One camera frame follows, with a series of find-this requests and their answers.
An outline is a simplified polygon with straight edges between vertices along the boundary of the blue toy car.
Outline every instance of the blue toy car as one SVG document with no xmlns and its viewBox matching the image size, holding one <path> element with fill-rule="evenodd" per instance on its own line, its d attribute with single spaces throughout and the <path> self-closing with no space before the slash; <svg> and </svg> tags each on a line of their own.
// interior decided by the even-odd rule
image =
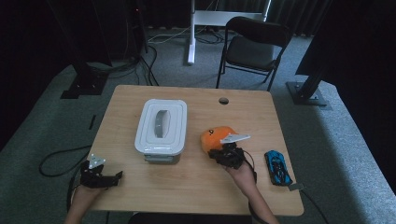
<svg viewBox="0 0 396 224">
<path fill-rule="evenodd" d="M 270 173 L 271 182 L 277 186 L 288 186 L 293 181 L 291 180 L 288 168 L 286 167 L 285 159 L 282 153 L 271 150 L 264 154 L 267 162 L 268 171 Z"/>
</svg>

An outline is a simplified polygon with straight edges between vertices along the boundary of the gray carpet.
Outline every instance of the gray carpet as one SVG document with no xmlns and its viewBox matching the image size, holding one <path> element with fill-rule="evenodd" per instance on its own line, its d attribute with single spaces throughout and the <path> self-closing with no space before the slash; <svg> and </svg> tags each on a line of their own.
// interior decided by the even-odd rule
<svg viewBox="0 0 396 224">
<path fill-rule="evenodd" d="M 174 31 L 151 31 L 149 35 Z M 213 39 L 202 35 L 201 38 Z M 295 105 L 286 82 L 305 81 L 295 76 L 310 39 L 294 37 L 278 70 L 271 93 L 274 97 L 291 163 L 298 182 L 306 185 L 330 223 L 396 223 L 396 198 L 379 171 L 336 88 L 320 83 L 319 90 L 332 110 Z M 158 52 L 153 74 L 162 86 L 214 88 L 219 69 L 221 44 L 197 42 L 195 64 L 186 65 L 188 40 L 173 38 L 150 44 Z M 148 63 L 154 51 L 142 54 Z M 266 90 L 261 78 L 225 75 L 224 89 Z M 76 73 L 72 66 L 55 77 L 22 126 L 0 153 L 0 223 L 62 223 L 65 198 L 73 172 L 44 177 L 38 164 L 51 152 L 90 145 L 105 114 L 114 88 L 119 84 L 146 85 L 147 71 L 140 63 L 131 71 L 112 73 L 100 96 L 61 100 Z M 96 116 L 91 126 L 92 116 Z M 52 158 L 43 168 L 62 172 L 88 149 Z M 279 217 L 281 223 L 324 223 L 317 208 L 302 194 L 304 214 Z M 108 223 L 127 223 L 132 212 L 112 212 Z M 105 223 L 106 212 L 91 211 L 83 223 Z"/>
</svg>

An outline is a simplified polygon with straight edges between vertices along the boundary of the white plastic container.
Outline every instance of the white plastic container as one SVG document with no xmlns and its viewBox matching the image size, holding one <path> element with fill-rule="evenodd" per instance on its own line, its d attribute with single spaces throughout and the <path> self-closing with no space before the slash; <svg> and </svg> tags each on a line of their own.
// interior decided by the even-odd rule
<svg viewBox="0 0 396 224">
<path fill-rule="evenodd" d="M 153 163 L 177 163 L 184 149 L 187 105 L 181 100 L 148 100 L 137 127 L 134 146 Z"/>
</svg>

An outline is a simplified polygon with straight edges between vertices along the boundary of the wooden table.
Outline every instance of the wooden table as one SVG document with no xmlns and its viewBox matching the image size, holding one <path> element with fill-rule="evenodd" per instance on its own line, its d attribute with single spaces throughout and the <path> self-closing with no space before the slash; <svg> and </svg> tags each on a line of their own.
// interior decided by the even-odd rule
<svg viewBox="0 0 396 224">
<path fill-rule="evenodd" d="M 230 103 L 221 105 L 221 97 Z M 188 106 L 186 144 L 177 164 L 147 163 L 134 147 L 142 109 L 149 99 L 179 99 Z M 104 175 L 119 171 L 124 175 L 92 209 L 248 215 L 245 196 L 226 171 L 201 150 L 201 133 L 224 125 L 251 135 L 237 145 L 253 156 L 258 188 L 273 212 L 301 215 L 300 193 L 273 186 L 263 158 L 271 149 L 283 153 L 290 177 L 296 181 L 269 92 L 125 85 L 115 89 L 91 149 L 106 159 Z"/>
</svg>

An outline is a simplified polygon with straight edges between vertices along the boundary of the tripod base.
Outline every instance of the tripod base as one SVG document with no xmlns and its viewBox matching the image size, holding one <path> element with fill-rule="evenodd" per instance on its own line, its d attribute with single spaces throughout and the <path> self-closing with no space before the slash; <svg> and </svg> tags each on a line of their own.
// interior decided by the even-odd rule
<svg viewBox="0 0 396 224">
<path fill-rule="evenodd" d="M 106 85 L 108 74 L 101 74 L 95 77 L 89 85 L 81 85 L 79 76 L 77 75 L 70 89 L 64 91 L 61 99 L 78 99 L 80 95 L 100 95 Z"/>
<path fill-rule="evenodd" d="M 286 85 L 295 105 L 317 105 L 322 110 L 332 110 L 329 102 L 323 99 L 319 89 L 311 97 L 305 99 L 298 94 L 299 89 L 304 85 L 303 82 L 286 82 Z"/>
</svg>

